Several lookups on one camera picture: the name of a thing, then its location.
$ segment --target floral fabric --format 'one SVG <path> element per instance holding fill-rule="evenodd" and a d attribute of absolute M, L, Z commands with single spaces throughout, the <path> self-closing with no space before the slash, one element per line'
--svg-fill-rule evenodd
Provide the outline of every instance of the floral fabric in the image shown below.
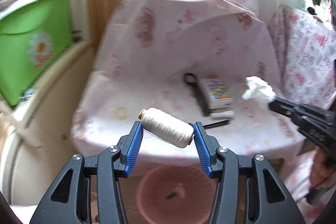
<path fill-rule="evenodd" d="M 336 92 L 336 32 L 332 26 L 301 10 L 282 6 L 268 30 L 285 97 L 328 108 Z"/>
<path fill-rule="evenodd" d="M 304 217 L 306 224 L 312 224 L 315 219 L 321 214 L 325 206 L 328 204 L 331 196 L 335 192 L 336 186 L 332 187 L 320 199 L 320 202 L 312 206 L 303 198 L 308 194 L 310 185 L 310 171 L 313 165 L 316 151 L 311 151 L 295 158 L 292 164 L 296 163 L 293 172 L 285 181 L 285 185 L 294 200 L 297 201 L 297 206 Z"/>

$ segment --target small box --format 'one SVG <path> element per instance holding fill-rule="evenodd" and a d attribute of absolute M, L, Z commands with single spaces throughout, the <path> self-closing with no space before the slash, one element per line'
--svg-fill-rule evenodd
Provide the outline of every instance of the small box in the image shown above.
<path fill-rule="evenodd" d="M 219 79 L 201 79 L 200 88 L 208 101 L 209 109 L 231 106 L 233 99 Z"/>

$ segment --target daisy sticker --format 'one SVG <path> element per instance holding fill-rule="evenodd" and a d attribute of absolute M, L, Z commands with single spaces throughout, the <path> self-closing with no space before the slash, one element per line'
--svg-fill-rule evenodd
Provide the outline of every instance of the daisy sticker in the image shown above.
<path fill-rule="evenodd" d="M 53 56 L 53 39 L 45 32 L 33 34 L 33 39 L 29 42 L 31 61 L 34 68 L 41 68 Z"/>

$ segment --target metal screw head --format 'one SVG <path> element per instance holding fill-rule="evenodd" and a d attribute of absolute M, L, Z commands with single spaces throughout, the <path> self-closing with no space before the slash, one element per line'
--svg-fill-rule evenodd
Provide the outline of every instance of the metal screw head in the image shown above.
<path fill-rule="evenodd" d="M 80 160 L 81 157 L 82 157 L 81 154 L 74 154 L 74 155 L 72 156 L 72 159 L 73 159 L 73 160 Z"/>
<path fill-rule="evenodd" d="M 226 146 L 220 146 L 218 147 L 218 151 L 221 153 L 226 153 L 228 152 L 228 148 Z"/>
<path fill-rule="evenodd" d="M 265 157 L 262 154 L 256 154 L 255 159 L 258 160 L 258 161 L 262 161 L 262 160 L 265 159 Z"/>
<path fill-rule="evenodd" d="M 117 151 L 118 151 L 118 146 L 116 146 L 116 145 L 112 145 L 112 146 L 110 146 L 110 147 L 109 147 L 109 151 L 112 152 L 112 153 L 113 153 L 113 152 L 117 152 Z"/>

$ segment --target person's hand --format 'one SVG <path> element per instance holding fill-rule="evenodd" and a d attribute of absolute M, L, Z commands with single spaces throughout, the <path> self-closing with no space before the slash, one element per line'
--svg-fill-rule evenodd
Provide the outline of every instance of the person's hand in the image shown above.
<path fill-rule="evenodd" d="M 316 189 L 330 187 L 335 184 L 335 178 L 332 175 L 332 172 L 335 170 L 335 167 L 327 168 L 324 164 L 326 157 L 324 152 L 318 148 L 317 153 L 314 157 L 314 163 L 310 172 L 310 184 Z M 325 178 L 330 177 L 324 183 L 321 183 Z"/>

